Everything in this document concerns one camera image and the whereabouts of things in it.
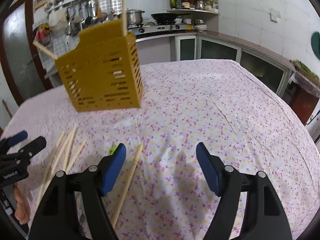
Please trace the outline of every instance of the bowl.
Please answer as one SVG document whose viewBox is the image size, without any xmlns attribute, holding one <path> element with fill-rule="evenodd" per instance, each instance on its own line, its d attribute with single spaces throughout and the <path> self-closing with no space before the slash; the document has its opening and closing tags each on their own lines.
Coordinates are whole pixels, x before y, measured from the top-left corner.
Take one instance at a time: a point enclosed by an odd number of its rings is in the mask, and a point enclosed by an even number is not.
<svg viewBox="0 0 320 240">
<path fill-rule="evenodd" d="M 207 25 L 195 25 L 195 28 L 198 32 L 203 32 L 207 30 Z"/>
</svg>

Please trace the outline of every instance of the blue gripper pad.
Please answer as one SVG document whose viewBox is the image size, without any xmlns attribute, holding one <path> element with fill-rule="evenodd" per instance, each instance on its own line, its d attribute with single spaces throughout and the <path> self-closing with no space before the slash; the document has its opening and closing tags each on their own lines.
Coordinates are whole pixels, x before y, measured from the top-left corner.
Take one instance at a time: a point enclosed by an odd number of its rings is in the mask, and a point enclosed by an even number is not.
<svg viewBox="0 0 320 240">
<path fill-rule="evenodd" d="M 114 184 L 118 178 L 121 168 L 124 164 L 126 157 L 126 148 L 124 144 L 120 143 L 115 150 L 114 154 L 107 158 L 112 158 L 106 172 L 103 175 L 103 182 L 101 187 L 101 193 L 105 196 L 108 192 L 113 189 Z"/>
<path fill-rule="evenodd" d="M 196 157 L 204 174 L 205 180 L 208 183 L 209 189 L 217 196 L 221 196 L 222 185 L 220 180 L 222 169 L 224 168 L 222 161 L 219 157 L 210 155 L 202 142 L 198 143 L 196 147 Z"/>
<path fill-rule="evenodd" d="M 26 131 L 22 131 L 20 133 L 17 133 L 16 135 L 8 138 L 7 145 L 8 147 L 15 146 L 19 142 L 22 142 L 23 140 L 28 138 L 28 133 Z"/>
</svg>

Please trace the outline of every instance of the small green object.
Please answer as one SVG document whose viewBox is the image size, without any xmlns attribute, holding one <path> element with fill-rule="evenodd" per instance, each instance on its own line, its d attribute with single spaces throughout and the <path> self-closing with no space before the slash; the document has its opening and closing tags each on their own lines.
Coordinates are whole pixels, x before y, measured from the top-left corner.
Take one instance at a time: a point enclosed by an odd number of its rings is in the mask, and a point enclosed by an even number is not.
<svg viewBox="0 0 320 240">
<path fill-rule="evenodd" d="M 116 151 L 117 147 L 115 145 L 112 145 L 112 147 L 110 148 L 110 151 L 109 151 L 109 156 L 110 155 L 113 155 Z"/>
</svg>

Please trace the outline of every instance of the stove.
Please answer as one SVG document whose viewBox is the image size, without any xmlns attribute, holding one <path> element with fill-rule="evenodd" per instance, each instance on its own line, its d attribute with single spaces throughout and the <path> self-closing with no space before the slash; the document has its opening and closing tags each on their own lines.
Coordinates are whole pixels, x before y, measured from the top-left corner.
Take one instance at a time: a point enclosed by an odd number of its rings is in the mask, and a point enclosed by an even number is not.
<svg viewBox="0 0 320 240">
<path fill-rule="evenodd" d="M 143 27 L 128 29 L 134 35 L 155 33 L 155 32 L 167 32 L 167 31 L 177 31 L 186 30 L 187 26 L 185 24 L 175 24 L 175 25 L 148 25 Z"/>
</svg>

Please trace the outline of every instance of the wooden door frame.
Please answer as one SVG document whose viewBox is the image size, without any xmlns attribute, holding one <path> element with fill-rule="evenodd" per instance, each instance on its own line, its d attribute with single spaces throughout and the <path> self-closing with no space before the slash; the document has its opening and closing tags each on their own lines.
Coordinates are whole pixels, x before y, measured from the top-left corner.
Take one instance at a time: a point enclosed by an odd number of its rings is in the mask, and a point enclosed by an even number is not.
<svg viewBox="0 0 320 240">
<path fill-rule="evenodd" d="M 44 78 L 44 75 L 46 74 L 46 71 L 43 69 L 41 60 L 39 58 L 38 51 L 35 46 L 32 45 L 33 43 L 33 36 L 32 36 L 32 25 L 33 25 L 33 0 L 18 0 L 15 4 L 13 4 L 8 10 L 4 13 L 3 18 L 0 21 L 0 62 L 2 65 L 3 73 L 5 76 L 5 79 L 8 83 L 9 89 L 16 100 L 18 106 L 20 106 L 23 103 L 23 98 L 18 90 L 18 87 L 16 83 L 14 82 L 11 70 L 9 68 L 8 59 L 6 56 L 5 48 L 3 46 L 4 44 L 4 38 L 3 38 L 3 24 L 6 18 L 20 5 L 25 3 L 25 18 L 26 18 L 26 30 L 27 30 L 27 38 L 29 42 L 29 47 L 31 51 L 31 55 L 35 56 L 33 62 L 35 64 L 36 70 L 38 72 L 39 78 L 46 90 L 49 90 L 52 88 L 52 85 L 48 79 Z"/>
</svg>

